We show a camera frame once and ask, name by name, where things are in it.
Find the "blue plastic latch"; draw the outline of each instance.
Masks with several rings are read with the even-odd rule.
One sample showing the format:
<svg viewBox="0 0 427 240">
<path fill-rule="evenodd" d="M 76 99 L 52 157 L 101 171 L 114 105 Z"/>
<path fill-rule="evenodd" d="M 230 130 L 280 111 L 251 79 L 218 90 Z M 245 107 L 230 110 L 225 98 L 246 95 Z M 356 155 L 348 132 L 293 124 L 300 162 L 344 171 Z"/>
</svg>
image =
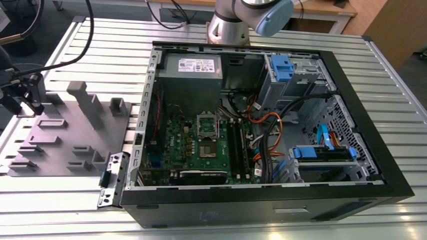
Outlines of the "blue plastic latch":
<svg viewBox="0 0 427 240">
<path fill-rule="evenodd" d="M 312 146 L 293 148 L 293 155 L 296 159 L 315 159 L 317 157 L 316 150 Z"/>
<path fill-rule="evenodd" d="M 288 56 L 272 55 L 271 65 L 275 71 L 277 82 L 288 82 L 293 76 L 293 63 L 289 61 Z"/>
<path fill-rule="evenodd" d="M 301 157 L 301 152 L 300 152 L 300 150 L 299 150 L 297 148 L 293 148 L 292 151 L 293 151 L 293 156 L 295 156 L 295 158 L 299 159 L 299 158 Z"/>
<path fill-rule="evenodd" d="M 348 152 L 349 152 L 351 158 L 356 159 L 357 158 L 357 150 L 353 147 L 349 147 Z"/>
</svg>

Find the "green motherboard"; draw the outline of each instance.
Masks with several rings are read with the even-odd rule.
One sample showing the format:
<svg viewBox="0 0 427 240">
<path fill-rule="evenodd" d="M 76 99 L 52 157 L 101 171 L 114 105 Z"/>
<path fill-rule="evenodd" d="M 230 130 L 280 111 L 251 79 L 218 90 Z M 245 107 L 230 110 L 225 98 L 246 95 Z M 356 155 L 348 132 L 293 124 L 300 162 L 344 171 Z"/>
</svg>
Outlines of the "green motherboard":
<svg viewBox="0 0 427 240">
<path fill-rule="evenodd" d="M 229 121 L 214 122 L 208 118 L 200 118 L 198 122 L 197 119 L 168 120 L 162 154 L 149 153 L 149 171 L 141 170 L 144 185 L 170 186 L 174 184 L 173 176 L 189 170 L 226 172 L 225 184 L 255 183 L 245 147 L 238 148 L 238 156 L 234 154 L 236 145 L 246 144 L 244 137 L 233 137 L 237 131 L 232 130 L 234 125 Z M 249 131 L 249 124 L 238 126 L 241 133 Z M 210 133 L 210 136 L 213 133 L 214 138 L 200 138 L 200 132 Z"/>
</svg>

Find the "desk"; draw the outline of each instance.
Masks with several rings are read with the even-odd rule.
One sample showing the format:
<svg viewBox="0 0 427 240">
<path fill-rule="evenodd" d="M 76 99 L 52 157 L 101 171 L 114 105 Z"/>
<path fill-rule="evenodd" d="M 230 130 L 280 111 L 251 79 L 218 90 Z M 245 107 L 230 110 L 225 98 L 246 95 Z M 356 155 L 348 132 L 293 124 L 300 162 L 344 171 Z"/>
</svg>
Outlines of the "desk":
<svg viewBox="0 0 427 240">
<path fill-rule="evenodd" d="M 88 19 L 70 24 L 46 65 L 69 61 L 80 54 L 88 32 Z M 190 24 L 170 31 L 152 21 L 96 18 L 85 56 L 77 63 L 44 72 L 45 89 L 57 93 L 62 100 L 70 100 L 66 93 L 69 81 L 85 81 L 88 93 L 96 94 L 100 101 L 117 97 L 130 102 L 130 114 L 134 115 L 138 113 L 152 41 L 205 43 L 205 32 L 205 25 Z M 0 237 L 56 240 L 420 240 L 427 236 L 427 124 L 423 123 L 427 114 L 375 45 L 359 36 L 280 31 L 275 37 L 260 37 L 252 30 L 249 42 L 253 46 L 335 53 L 415 196 L 332 222 L 142 229 L 124 210 L 96 210 L 98 177 L 0 176 Z M 0 137 L 0 165 L 10 161 L 8 156 L 17 154 L 20 141 L 29 132 L 26 126 L 34 121 L 34 118 L 12 118 Z M 125 141 L 133 140 L 136 122 L 133 116 Z M 122 145 L 124 151 L 130 148 L 132 144 Z"/>
<path fill-rule="evenodd" d="M 77 2 L 84 3 L 84 0 L 62 0 L 52 1 L 56 9 L 62 9 L 62 2 Z M 214 11 L 216 0 L 176 0 L 184 10 L 194 11 Z M 124 6 L 138 6 L 145 7 L 144 0 L 90 0 L 93 4 L 108 4 L 108 5 L 124 5 Z M 174 5 L 170 0 L 149 0 L 149 6 L 153 15 L 160 20 L 160 9 L 174 9 Z M 323 20 L 333 22 L 329 29 L 329 34 L 341 34 L 349 19 L 356 16 L 357 12 L 353 7 L 347 3 L 344 9 L 333 6 L 333 0 L 309 0 L 303 3 L 304 7 L 304 19 Z M 293 9 L 292 18 L 300 17 L 301 6 L 296 5 Z"/>
</svg>

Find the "motherboard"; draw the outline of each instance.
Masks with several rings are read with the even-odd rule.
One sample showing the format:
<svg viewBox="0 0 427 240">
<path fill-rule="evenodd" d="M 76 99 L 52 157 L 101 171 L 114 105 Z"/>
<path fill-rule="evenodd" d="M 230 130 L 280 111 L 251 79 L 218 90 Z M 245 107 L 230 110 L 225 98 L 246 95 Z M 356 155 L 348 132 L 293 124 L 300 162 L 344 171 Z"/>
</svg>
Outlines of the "motherboard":
<svg viewBox="0 0 427 240">
<path fill-rule="evenodd" d="M 148 153 L 149 168 L 140 169 L 144 186 L 253 183 L 249 126 L 241 119 L 217 120 L 209 112 L 168 120 L 164 151 Z"/>
</svg>

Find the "floor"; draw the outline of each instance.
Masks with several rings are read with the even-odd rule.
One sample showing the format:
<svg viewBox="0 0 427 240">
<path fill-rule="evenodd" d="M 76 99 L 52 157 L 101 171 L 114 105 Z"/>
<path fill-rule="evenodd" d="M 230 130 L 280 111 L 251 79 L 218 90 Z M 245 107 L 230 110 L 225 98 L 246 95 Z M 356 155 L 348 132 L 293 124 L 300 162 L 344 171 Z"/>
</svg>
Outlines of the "floor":
<svg viewBox="0 0 427 240">
<path fill-rule="evenodd" d="M 62 8 L 62 11 L 56 11 L 53 3 L 46 1 L 41 23 L 33 33 L 37 51 L 28 57 L 12 58 L 14 63 L 44 65 L 73 17 L 88 16 L 86 5 L 84 3 L 64 2 Z M 150 14 L 145 7 L 92 4 L 92 9 L 97 18 L 150 21 Z M 194 13 L 194 11 L 186 11 L 188 17 L 192 17 Z M 192 22 L 194 24 L 204 24 L 210 18 L 210 12 L 197 12 Z M 180 19 L 172 17 L 170 12 L 165 9 L 161 10 L 161 20 L 164 22 L 181 22 Z M 397 73 L 420 103 L 427 108 L 427 61 L 419 60 L 417 56 L 413 55 L 400 69 L 397 69 Z"/>
</svg>

